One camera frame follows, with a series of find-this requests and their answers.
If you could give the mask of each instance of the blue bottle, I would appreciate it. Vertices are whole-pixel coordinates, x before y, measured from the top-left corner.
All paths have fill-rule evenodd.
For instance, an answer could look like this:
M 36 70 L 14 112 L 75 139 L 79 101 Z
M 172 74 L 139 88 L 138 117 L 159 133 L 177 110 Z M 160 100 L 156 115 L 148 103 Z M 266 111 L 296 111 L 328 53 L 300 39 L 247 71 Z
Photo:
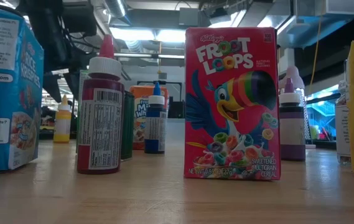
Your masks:
M 146 111 L 145 153 L 164 153 L 166 119 L 164 96 L 161 95 L 159 83 L 156 82 L 153 95 L 149 96 L 149 107 Z

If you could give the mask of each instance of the red cereal box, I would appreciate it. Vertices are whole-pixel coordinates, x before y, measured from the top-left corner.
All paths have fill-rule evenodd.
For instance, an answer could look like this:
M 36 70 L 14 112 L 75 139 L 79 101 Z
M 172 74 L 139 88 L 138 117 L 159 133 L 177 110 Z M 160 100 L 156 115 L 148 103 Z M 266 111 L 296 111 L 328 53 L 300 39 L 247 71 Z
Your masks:
M 273 28 L 186 32 L 185 177 L 279 180 Z

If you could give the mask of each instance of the toucan cartoon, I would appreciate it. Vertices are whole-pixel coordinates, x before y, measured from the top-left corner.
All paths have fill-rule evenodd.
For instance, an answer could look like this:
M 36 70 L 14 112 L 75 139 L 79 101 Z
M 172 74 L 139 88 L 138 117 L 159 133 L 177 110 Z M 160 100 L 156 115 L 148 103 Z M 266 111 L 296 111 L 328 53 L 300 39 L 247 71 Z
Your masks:
M 206 89 L 214 91 L 217 111 L 225 118 L 226 127 L 220 128 L 215 123 L 210 104 L 200 89 L 198 70 L 194 71 L 191 82 L 195 95 L 187 94 L 186 119 L 191 123 L 192 128 L 203 128 L 211 137 L 217 133 L 237 136 L 234 123 L 240 120 L 239 110 L 253 105 L 263 105 L 273 110 L 276 105 L 277 92 L 274 81 L 264 71 L 246 72 L 216 88 L 208 81 Z M 248 133 L 253 137 L 255 144 L 261 143 L 262 126 L 261 118 L 259 124 Z

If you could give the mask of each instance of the food coloring bottle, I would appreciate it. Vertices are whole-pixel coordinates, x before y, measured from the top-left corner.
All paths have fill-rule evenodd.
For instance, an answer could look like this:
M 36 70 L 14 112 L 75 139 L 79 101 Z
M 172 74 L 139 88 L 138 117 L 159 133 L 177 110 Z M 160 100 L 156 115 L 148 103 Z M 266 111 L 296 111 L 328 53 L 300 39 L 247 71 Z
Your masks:
M 336 146 L 337 146 L 337 161 L 339 164 L 351 164 L 350 152 L 350 136 L 348 134 L 348 107 L 346 100 L 347 83 L 340 81 L 338 90 L 341 93 L 335 104 L 335 120 L 336 120 Z
M 166 119 L 164 96 L 161 95 L 159 83 L 156 82 L 153 95 L 149 96 L 149 107 L 146 111 L 145 153 L 164 153 Z
M 300 94 L 294 93 L 291 78 L 287 78 L 284 93 L 279 96 L 279 132 L 283 160 L 305 160 L 304 108 L 299 106 L 300 100 Z
M 90 60 L 83 82 L 77 171 L 110 174 L 120 169 L 124 85 L 119 82 L 121 64 L 113 59 L 110 35 L 103 39 L 100 54 Z
M 54 142 L 69 143 L 70 141 L 70 121 L 72 112 L 67 103 L 66 95 L 63 96 L 61 104 L 58 105 L 58 111 L 55 115 Z

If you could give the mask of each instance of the white bottle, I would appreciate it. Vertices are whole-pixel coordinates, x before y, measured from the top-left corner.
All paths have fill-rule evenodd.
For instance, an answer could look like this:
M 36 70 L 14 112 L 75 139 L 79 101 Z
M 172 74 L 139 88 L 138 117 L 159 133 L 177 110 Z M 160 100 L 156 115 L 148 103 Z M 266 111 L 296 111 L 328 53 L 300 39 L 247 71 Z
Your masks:
M 340 81 L 338 83 L 338 90 L 341 96 L 336 100 L 335 104 L 337 160 L 338 163 L 343 165 L 351 164 L 346 89 L 347 83 L 343 80 Z

